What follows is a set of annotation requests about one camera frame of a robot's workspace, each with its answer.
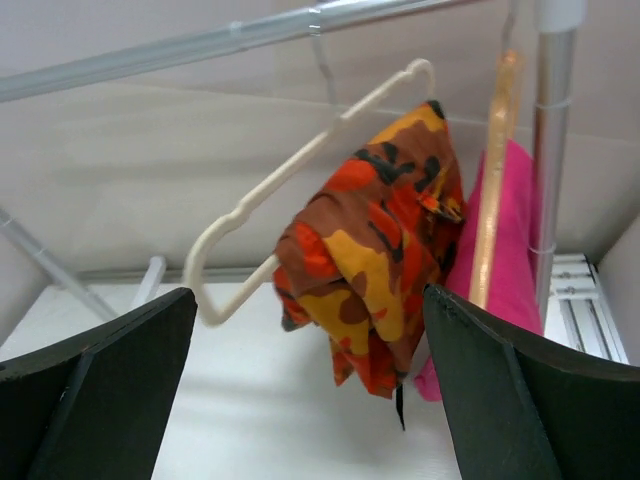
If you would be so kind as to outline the white plastic hanger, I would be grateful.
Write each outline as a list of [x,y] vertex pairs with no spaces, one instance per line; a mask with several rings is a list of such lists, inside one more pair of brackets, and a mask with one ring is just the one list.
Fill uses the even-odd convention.
[[235,296],[226,305],[218,308],[208,295],[204,282],[205,263],[210,251],[227,234],[243,226],[260,205],[306,166],[339,134],[348,130],[366,113],[377,107],[391,94],[394,88],[407,84],[420,75],[425,77],[427,96],[432,97],[436,87],[434,66],[427,59],[412,60],[404,69],[395,72],[358,102],[337,115],[326,130],[320,132],[289,157],[242,197],[234,209],[216,219],[196,239],[185,260],[183,283],[193,291],[198,304],[198,315],[205,326],[214,328],[228,321],[278,267],[277,257],[269,256],[241,284]]

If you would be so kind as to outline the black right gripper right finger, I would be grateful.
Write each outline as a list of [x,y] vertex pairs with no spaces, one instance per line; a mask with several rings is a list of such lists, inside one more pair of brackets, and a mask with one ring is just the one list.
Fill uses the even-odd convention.
[[462,478],[638,478],[638,368],[535,335],[440,285],[423,302]]

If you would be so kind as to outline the orange camouflage trousers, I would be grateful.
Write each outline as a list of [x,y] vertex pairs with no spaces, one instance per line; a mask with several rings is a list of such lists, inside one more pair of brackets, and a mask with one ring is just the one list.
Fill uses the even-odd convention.
[[356,376],[401,404],[423,289],[449,275],[466,210],[446,115],[428,100],[350,155],[284,229],[282,328],[320,327],[336,384]]

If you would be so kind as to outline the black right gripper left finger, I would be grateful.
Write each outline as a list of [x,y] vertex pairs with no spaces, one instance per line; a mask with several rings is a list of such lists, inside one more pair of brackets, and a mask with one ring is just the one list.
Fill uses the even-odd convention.
[[4,479],[151,477],[197,312],[184,287],[1,363]]

